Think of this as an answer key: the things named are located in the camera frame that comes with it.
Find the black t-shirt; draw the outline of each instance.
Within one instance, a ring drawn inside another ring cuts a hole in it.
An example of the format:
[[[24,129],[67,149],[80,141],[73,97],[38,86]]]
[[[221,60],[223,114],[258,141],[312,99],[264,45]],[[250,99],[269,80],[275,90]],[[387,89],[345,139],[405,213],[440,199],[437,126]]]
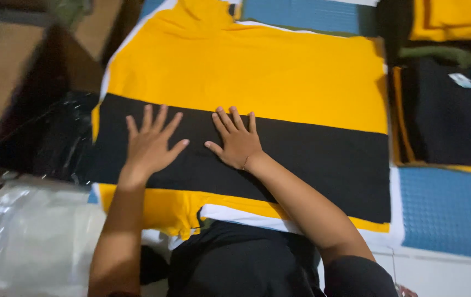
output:
[[[345,256],[325,268],[304,236],[216,221],[176,248],[167,296],[396,297],[391,276],[376,262]]]

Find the plastic bag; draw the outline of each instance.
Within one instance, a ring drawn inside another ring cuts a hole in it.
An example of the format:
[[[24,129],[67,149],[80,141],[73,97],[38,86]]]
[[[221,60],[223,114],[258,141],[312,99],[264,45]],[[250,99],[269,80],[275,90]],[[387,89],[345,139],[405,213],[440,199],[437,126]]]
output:
[[[0,190],[0,296],[86,296],[105,215],[88,193]]]

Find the sleeve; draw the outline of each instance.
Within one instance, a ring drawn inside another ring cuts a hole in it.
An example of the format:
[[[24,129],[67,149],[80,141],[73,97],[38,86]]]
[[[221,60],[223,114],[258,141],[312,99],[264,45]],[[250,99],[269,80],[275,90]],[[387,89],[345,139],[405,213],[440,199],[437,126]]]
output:
[[[329,297],[397,297],[390,274],[376,262],[344,256],[325,267],[325,289]]]

